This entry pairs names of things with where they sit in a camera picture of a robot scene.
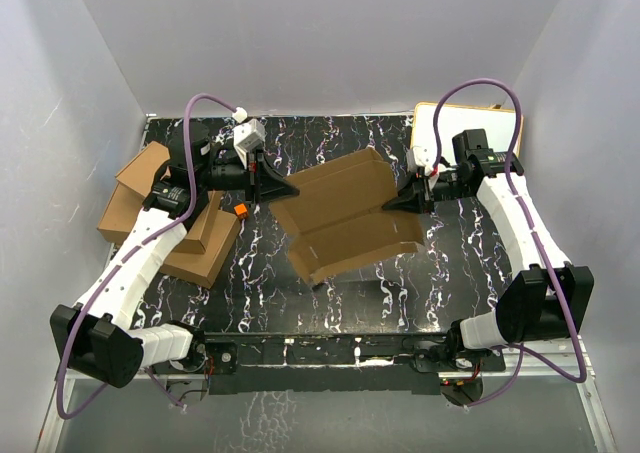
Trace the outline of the brown cardboard box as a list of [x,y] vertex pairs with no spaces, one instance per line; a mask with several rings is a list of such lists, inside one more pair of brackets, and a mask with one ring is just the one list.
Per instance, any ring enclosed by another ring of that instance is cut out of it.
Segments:
[[315,285],[424,243],[419,217],[386,211],[397,195],[390,164],[367,147],[287,177],[299,195],[270,204],[291,239],[288,259]]

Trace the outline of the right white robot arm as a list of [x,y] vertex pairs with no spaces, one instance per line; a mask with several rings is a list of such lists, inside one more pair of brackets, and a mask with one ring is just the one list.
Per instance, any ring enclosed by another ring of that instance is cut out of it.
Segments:
[[586,266],[575,266],[557,246],[528,192],[513,150],[496,151],[482,129],[452,139],[454,160],[414,133],[407,181],[382,209],[394,216],[431,213],[438,202],[475,198],[489,214],[506,250],[512,280],[495,309],[455,321],[425,353],[432,362],[466,370],[490,348],[570,338],[579,332],[594,288]]

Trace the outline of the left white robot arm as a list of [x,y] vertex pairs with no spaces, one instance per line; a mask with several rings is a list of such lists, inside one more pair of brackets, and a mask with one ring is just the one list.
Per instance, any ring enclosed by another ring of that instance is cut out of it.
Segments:
[[201,124],[184,121],[167,159],[154,169],[149,193],[116,256],[75,306],[60,305],[50,317],[59,383],[69,368],[121,388],[155,364],[174,361],[186,372],[204,365],[207,349],[190,327],[133,330],[132,315],[208,205],[210,192],[242,190],[252,203],[298,195],[266,159],[265,136],[263,124],[252,119],[234,127],[231,142],[214,144]]

